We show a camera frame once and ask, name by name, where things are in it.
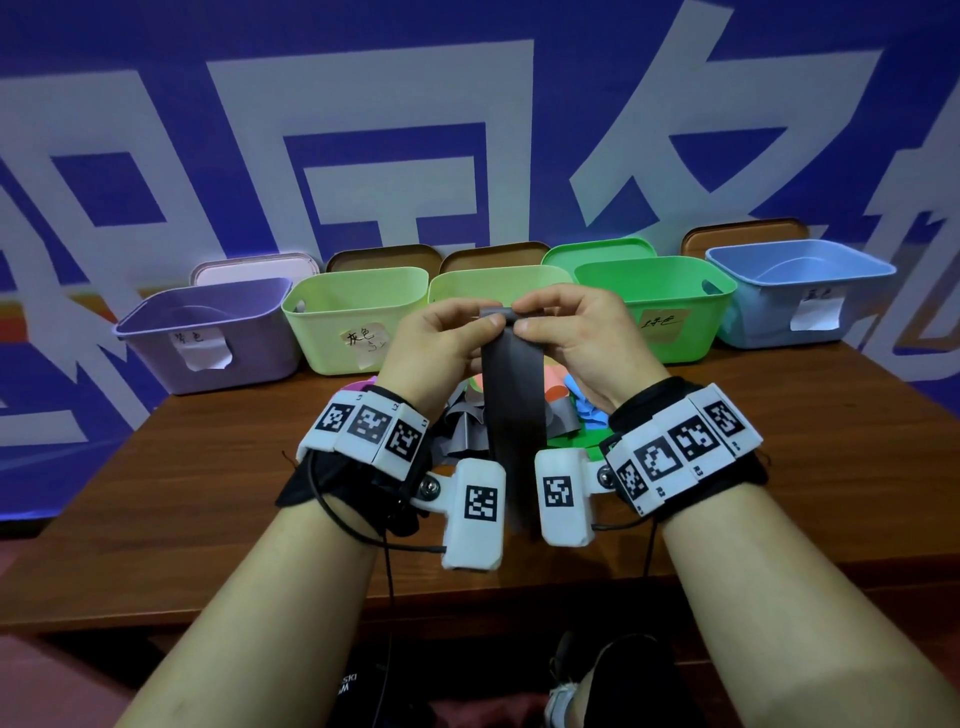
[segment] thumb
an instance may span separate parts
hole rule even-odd
[[[576,339],[576,316],[535,316],[520,319],[514,324],[514,333],[534,344],[566,347]]]
[[[467,356],[499,336],[506,324],[502,313],[494,313],[455,328],[450,333],[456,334],[458,353]]]

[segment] white lid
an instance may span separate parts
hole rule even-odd
[[[317,261],[306,253],[275,253],[211,260],[190,274],[191,285],[232,283],[238,280],[290,279],[294,285],[320,273]]]

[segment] blue fabric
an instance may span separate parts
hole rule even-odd
[[[564,385],[573,395],[573,403],[577,408],[577,415],[584,423],[586,429],[604,429],[608,426],[607,413],[597,407],[593,402],[584,396],[573,380],[573,376],[564,377]]]

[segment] paper label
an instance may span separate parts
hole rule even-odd
[[[227,339],[216,327],[171,331],[169,336],[170,342],[191,372],[225,369],[227,364],[233,361],[233,352],[227,346]]]
[[[383,324],[364,324],[362,327],[352,328],[340,334],[357,357],[357,366],[367,369],[374,364],[382,364],[390,348],[390,334]]]
[[[790,319],[791,331],[833,331],[840,328],[840,311],[847,296],[842,286],[810,288]]]
[[[689,308],[647,308],[637,324],[649,344],[672,344],[684,330]]]

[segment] metal screw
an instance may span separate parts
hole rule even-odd
[[[417,491],[420,500],[436,500],[440,497],[440,481],[433,475],[425,475]]]
[[[613,478],[613,469],[609,465],[605,465],[603,468],[597,471],[597,481],[608,491],[611,491],[614,487],[616,487]]]

